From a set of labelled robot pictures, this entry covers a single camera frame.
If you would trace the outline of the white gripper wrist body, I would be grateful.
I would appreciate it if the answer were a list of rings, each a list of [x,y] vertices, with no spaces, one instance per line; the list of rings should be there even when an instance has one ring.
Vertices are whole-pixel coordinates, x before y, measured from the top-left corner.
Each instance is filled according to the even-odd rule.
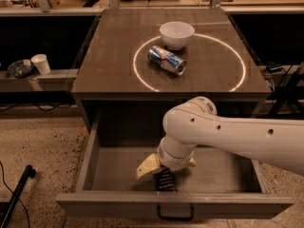
[[[183,144],[173,140],[161,140],[157,155],[161,165],[171,171],[178,171],[188,168],[187,164],[194,156],[195,146],[193,144]]]

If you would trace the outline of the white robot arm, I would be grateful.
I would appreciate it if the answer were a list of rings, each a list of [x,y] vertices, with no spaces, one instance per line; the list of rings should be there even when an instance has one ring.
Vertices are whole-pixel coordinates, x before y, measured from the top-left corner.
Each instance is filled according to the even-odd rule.
[[[193,166],[198,145],[304,175],[303,121],[220,117],[212,101],[196,97],[168,110],[162,127],[165,136],[157,152],[137,167],[138,179],[164,168],[177,171]]]

